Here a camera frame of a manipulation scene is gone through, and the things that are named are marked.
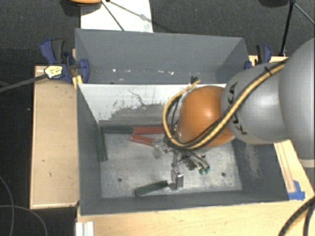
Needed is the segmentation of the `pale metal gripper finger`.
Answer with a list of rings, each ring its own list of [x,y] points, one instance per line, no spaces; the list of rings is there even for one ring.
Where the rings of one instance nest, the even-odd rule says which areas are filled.
[[[154,145],[154,158],[158,159],[160,158],[162,155],[169,153],[169,146],[166,144],[156,144]]]
[[[170,188],[172,190],[179,190],[184,187],[184,173],[182,173],[178,168],[174,168],[171,171],[172,183]]]

